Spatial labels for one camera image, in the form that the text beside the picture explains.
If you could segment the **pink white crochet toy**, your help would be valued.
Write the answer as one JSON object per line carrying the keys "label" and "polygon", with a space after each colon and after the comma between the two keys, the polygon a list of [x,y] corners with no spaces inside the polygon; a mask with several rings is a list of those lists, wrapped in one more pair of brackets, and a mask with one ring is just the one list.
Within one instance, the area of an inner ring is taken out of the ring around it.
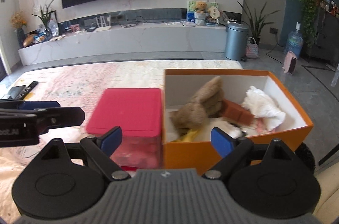
{"label": "pink white crochet toy", "polygon": [[270,132],[266,128],[265,119],[264,118],[256,118],[255,119],[255,125],[256,125],[256,132],[257,132],[257,134],[266,134],[266,133]]}

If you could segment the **yellow soft item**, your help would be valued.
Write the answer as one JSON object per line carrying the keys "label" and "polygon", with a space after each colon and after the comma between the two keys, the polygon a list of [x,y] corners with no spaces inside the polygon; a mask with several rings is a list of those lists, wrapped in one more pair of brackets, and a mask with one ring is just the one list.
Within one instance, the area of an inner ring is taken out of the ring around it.
{"label": "yellow soft item", "polygon": [[175,140],[175,142],[197,142],[200,141],[202,136],[203,132],[201,130],[190,129],[186,134]]}

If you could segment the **white cloth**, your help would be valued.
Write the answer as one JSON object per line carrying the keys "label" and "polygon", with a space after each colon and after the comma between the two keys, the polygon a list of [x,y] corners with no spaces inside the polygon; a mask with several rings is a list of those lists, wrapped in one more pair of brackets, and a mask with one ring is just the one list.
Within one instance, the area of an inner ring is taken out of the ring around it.
{"label": "white cloth", "polygon": [[249,110],[255,118],[261,119],[268,132],[280,126],[286,118],[286,113],[278,108],[275,101],[254,86],[250,86],[246,91],[246,97],[241,106]]}

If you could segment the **beige pouch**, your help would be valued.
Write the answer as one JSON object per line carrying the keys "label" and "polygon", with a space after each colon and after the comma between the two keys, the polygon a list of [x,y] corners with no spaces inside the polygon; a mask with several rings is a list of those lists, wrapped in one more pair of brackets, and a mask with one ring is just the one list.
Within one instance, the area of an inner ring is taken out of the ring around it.
{"label": "beige pouch", "polygon": [[220,118],[210,118],[209,123],[206,127],[208,132],[210,133],[213,128],[219,128],[227,135],[236,139],[242,136],[242,131],[239,127],[234,126],[228,121],[224,120],[222,117]]}

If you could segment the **black notebook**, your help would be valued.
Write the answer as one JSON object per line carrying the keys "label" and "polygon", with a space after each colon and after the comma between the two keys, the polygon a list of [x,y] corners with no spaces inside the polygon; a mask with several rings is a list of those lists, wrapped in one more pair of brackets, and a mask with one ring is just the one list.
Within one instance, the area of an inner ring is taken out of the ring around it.
{"label": "black notebook", "polygon": [[6,94],[6,99],[17,99],[17,96],[25,89],[25,87],[25,85],[11,87],[9,92]]}

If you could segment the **lace patterned tablecloth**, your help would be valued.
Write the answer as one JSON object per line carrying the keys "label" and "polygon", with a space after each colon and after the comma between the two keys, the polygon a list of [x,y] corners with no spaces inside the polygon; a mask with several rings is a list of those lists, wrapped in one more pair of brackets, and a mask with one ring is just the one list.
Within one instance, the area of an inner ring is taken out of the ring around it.
{"label": "lace patterned tablecloth", "polygon": [[[29,101],[57,101],[63,107],[81,107],[85,120],[91,117],[103,91],[107,88],[164,87],[166,69],[241,69],[235,61],[227,60],[150,60],[70,65],[41,69],[22,74],[14,86],[38,81],[29,94]],[[1,218],[13,223],[19,212],[11,197],[11,188],[23,168],[53,138],[78,142],[86,136],[86,122],[81,126],[52,129],[33,146],[1,149]]]}

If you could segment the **red box with balls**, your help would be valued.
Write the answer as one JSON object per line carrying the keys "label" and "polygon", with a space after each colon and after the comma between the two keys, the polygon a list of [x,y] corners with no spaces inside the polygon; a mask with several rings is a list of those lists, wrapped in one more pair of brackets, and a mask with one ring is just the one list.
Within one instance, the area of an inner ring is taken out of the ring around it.
{"label": "red box with balls", "polygon": [[162,166],[163,110],[159,88],[108,88],[92,113],[86,131],[102,136],[122,129],[121,145],[111,159],[121,167],[157,169]]}

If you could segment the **green plant in vase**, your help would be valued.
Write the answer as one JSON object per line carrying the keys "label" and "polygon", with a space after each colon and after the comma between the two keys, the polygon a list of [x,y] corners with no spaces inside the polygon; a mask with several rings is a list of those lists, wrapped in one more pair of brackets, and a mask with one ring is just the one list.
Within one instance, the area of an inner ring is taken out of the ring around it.
{"label": "green plant in vase", "polygon": [[49,22],[51,20],[52,10],[51,5],[55,0],[51,0],[49,4],[45,4],[44,6],[40,5],[39,14],[33,14],[35,17],[39,17],[44,26],[44,37],[47,41],[52,38],[52,31],[49,28]]}

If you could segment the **marble tv console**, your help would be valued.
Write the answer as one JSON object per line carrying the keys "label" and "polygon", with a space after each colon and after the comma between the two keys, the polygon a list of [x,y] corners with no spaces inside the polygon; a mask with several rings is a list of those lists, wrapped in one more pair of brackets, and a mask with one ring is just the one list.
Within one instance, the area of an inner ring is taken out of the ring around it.
{"label": "marble tv console", "polygon": [[68,34],[18,50],[23,65],[77,57],[151,52],[223,52],[224,27],[142,24],[130,28]]}

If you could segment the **orange cardboard box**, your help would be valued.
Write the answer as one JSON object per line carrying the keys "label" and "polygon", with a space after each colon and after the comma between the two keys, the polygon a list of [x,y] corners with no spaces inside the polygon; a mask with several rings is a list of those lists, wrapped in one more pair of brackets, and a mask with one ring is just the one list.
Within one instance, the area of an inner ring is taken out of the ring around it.
{"label": "orange cardboard box", "polygon": [[256,144],[282,139],[296,150],[313,128],[304,109],[270,72],[167,69],[164,74],[163,164],[199,174],[219,159],[211,130]]}

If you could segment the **pink space heater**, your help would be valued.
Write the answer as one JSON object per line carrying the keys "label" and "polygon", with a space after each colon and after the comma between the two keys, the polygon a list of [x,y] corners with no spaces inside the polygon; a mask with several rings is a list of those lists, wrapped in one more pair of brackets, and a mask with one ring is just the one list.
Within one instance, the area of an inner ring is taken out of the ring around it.
{"label": "pink space heater", "polygon": [[297,58],[292,51],[288,51],[283,63],[284,73],[293,74],[296,68]]}

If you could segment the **white wifi router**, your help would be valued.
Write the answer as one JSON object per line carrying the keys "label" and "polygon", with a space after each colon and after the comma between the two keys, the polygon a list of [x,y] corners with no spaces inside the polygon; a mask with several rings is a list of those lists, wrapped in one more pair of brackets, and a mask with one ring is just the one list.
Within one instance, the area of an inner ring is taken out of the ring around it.
{"label": "white wifi router", "polygon": [[107,31],[110,30],[111,28],[111,15],[108,16],[103,16],[101,15],[100,17],[95,17],[97,27],[94,30],[95,32],[101,32],[101,31]]}

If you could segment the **blue metal trash bin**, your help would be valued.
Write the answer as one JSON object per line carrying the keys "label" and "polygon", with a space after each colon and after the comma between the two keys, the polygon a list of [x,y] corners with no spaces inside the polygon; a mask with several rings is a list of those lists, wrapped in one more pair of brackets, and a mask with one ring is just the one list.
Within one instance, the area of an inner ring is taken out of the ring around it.
{"label": "blue metal trash bin", "polygon": [[225,57],[229,60],[241,61],[245,56],[246,39],[249,27],[245,24],[229,23],[226,27]]}

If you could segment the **water jug with pump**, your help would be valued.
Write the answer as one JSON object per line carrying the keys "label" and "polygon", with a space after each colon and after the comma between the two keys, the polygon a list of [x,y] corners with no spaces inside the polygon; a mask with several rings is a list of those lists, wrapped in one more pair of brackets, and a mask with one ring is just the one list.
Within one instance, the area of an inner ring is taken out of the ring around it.
{"label": "water jug with pump", "polygon": [[295,31],[288,34],[286,47],[284,53],[292,52],[298,59],[303,47],[303,38],[300,33],[300,23],[296,23]]}

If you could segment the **dark cabinet with plants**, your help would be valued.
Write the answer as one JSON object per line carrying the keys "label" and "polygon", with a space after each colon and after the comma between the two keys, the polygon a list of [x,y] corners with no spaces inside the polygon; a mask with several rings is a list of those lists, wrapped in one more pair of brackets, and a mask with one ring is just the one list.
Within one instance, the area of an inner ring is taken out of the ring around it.
{"label": "dark cabinet with plants", "polygon": [[301,56],[333,68],[338,65],[338,5],[334,0],[298,0],[301,3]]}

